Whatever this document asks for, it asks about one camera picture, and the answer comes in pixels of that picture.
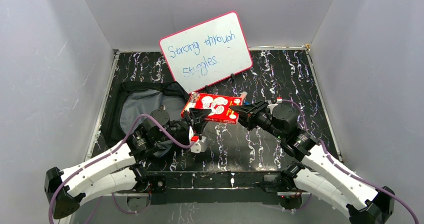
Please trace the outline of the red Treehouse book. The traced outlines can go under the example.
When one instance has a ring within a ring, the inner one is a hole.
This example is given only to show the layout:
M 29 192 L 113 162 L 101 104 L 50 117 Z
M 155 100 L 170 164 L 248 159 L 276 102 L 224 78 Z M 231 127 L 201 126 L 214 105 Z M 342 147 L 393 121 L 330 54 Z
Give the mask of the red Treehouse book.
M 184 111 L 189 111 L 190 108 L 209 109 L 211 112 L 205 118 L 208 121 L 222 122 L 228 124 L 236 124 L 239 115 L 230 109 L 230 106 L 240 106 L 243 104 L 244 97 L 232 97 L 224 95 L 207 94 L 200 92 L 192 92 L 188 102 L 184 106 L 181 117 Z

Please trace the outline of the black student backpack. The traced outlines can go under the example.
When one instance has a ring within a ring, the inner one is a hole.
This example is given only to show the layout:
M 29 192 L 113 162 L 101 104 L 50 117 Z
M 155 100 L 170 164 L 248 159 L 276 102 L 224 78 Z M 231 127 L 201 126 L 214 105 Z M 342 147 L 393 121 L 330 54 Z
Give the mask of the black student backpack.
M 181 111 L 188 93 L 178 82 L 124 82 L 113 92 L 111 106 L 100 128 L 107 147 L 124 140 L 139 159 L 161 158 L 174 146 L 189 149 L 193 143 L 180 143 L 167 131 L 173 120 L 185 120 Z M 189 138 L 193 136 L 189 127 Z

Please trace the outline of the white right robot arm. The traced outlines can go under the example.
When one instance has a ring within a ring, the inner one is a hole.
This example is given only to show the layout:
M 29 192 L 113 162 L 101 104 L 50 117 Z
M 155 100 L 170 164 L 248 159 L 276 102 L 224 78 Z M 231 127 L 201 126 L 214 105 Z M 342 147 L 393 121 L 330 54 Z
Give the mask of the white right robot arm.
M 340 211 L 350 223 L 388 221 L 394 211 L 394 192 L 387 186 L 371 185 L 333 157 L 322 140 L 299 125 L 298 117 L 305 115 L 297 103 L 276 99 L 230 109 L 239 115 L 243 127 L 259 127 L 273 135 L 284 152 L 296 159 L 281 172 L 286 190 L 309 192 Z

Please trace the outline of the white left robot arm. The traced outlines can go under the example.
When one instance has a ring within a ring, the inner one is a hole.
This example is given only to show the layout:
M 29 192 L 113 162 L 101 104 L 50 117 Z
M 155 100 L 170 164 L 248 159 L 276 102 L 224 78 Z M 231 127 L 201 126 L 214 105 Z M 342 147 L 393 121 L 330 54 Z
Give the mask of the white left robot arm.
M 143 192 L 152 185 L 138 162 L 174 145 L 192 152 L 204 146 L 202 132 L 210 109 L 190 108 L 171 121 L 165 110 L 141 114 L 130 132 L 103 153 L 72 167 L 46 171 L 48 221 L 54 223 L 77 211 L 86 202 L 121 190 Z

